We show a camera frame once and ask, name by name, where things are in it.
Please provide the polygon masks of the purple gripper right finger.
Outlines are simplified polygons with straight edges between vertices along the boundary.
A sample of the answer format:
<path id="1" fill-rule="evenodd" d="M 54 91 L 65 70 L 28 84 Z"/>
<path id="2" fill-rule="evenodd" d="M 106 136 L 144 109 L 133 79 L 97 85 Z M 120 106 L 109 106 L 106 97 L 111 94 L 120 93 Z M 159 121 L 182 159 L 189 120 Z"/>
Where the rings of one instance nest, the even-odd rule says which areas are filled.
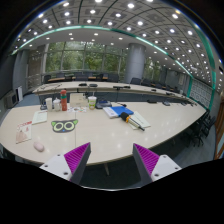
<path id="1" fill-rule="evenodd" d="M 133 144 L 133 157 L 143 185 L 147 185 L 181 170 L 181 167 L 168 155 L 159 156 L 136 143 Z"/>

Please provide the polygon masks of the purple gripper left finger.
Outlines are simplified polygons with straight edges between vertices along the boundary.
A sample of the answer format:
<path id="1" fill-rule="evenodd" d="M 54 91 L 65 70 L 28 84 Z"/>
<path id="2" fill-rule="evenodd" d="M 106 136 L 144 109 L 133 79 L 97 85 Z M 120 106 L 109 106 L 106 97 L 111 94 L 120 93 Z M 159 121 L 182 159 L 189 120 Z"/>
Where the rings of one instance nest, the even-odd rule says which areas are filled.
<path id="1" fill-rule="evenodd" d="M 48 171 L 72 183 L 79 184 L 91 153 L 91 144 L 81 145 L 66 154 L 57 154 L 41 166 Z"/>

